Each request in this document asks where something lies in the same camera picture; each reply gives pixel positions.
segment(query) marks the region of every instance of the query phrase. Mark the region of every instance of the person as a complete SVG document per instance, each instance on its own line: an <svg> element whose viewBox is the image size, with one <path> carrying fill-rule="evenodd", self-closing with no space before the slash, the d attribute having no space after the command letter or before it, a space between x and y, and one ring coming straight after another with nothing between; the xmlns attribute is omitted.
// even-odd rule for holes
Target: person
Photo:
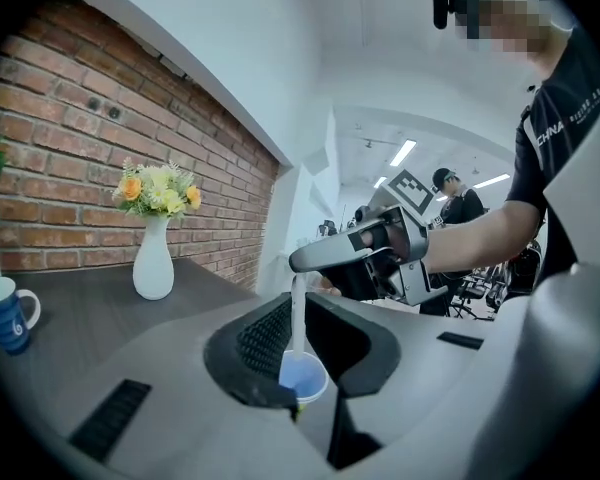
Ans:
<svg viewBox="0 0 600 480"><path fill-rule="evenodd" d="M456 14L461 30L479 32L502 50L522 54L542 79L516 130L514 176L505 204L469 223L429 234L423 262L430 273L502 263L531 241L547 212L547 245L536 284L576 261L569 239L543 195L577 150L600 114L600 57L586 32L552 24L528 1L477 0L467 15ZM530 124L531 133L525 127ZM362 236L373 246L373 236ZM387 239L403 260L404 233L387 228Z"/></svg>
<svg viewBox="0 0 600 480"><path fill-rule="evenodd" d="M468 189L460 178L450 169L442 167L433 173L431 178L433 186L445 196L447 201L440 210L443 226L464 224L471 222L484 214L482 201L473 189ZM444 295L420 304L420 313L423 315L445 316L458 288L462 286L463 278L471 273L470 270L459 272L440 273L431 276L431 286L447 287Z"/></svg>

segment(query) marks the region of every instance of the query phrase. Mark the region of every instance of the blue mug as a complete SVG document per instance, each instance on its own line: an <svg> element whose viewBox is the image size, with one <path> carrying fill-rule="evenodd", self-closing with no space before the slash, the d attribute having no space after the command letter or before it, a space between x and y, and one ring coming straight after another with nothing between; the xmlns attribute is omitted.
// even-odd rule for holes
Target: blue mug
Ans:
<svg viewBox="0 0 600 480"><path fill-rule="evenodd" d="M20 306L22 297L31 297L36 307L29 320L25 320ZM0 277L0 345L8 354L17 355L29 346L29 329L40 318L40 301L30 290L16 290L16 283Z"/></svg>

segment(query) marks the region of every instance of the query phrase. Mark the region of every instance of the mug handle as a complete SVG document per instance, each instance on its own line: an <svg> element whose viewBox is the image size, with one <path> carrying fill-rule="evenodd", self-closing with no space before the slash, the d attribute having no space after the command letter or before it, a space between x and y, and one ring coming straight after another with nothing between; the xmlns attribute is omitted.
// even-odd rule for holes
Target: mug handle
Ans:
<svg viewBox="0 0 600 480"><path fill-rule="evenodd" d="M38 296L31 290L16 290L16 297L19 299L22 297L31 297L34 301L36 301L36 307L33 310L33 315L31 315L31 318L29 318L29 320L26 322L27 329L31 329L38 323L38 320L40 319L40 300L38 299Z"/></svg>

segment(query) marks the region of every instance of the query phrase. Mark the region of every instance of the paper cup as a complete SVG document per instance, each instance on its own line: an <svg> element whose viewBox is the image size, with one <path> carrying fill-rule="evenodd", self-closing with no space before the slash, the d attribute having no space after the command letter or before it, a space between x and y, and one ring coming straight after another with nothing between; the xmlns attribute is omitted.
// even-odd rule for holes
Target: paper cup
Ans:
<svg viewBox="0 0 600 480"><path fill-rule="evenodd" d="M300 410L317 400L329 385L329 375L322 361L309 352L303 352L300 359L293 357L293 351L282 355L282 365L278 382L296 393Z"/></svg>

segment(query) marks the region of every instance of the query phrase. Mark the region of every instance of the fluorescent light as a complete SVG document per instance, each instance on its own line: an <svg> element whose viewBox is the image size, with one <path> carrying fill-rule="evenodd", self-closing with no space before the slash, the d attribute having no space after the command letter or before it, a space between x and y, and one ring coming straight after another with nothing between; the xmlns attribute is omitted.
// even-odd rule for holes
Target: fluorescent light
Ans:
<svg viewBox="0 0 600 480"><path fill-rule="evenodd" d="M378 188L380 185L382 185L385 181L387 181L387 177L383 176L382 178L380 178L378 181L376 181L376 184L373 186L373 188Z"/></svg>
<svg viewBox="0 0 600 480"><path fill-rule="evenodd" d="M398 151L398 154L395 156L393 160L391 160L391 167L396 167L402 163L402 161L407 157L411 150L416 147L416 143L412 140L407 140Z"/></svg>
<svg viewBox="0 0 600 480"><path fill-rule="evenodd" d="M486 187L487 185L493 185L494 183L498 183L499 181L508 180L509 178L511 178L511 176L509 176L508 174L503 174L501 176L498 176L497 178L492 178L490 180L483 181L482 183L478 183L477 185L474 185L473 188Z"/></svg>

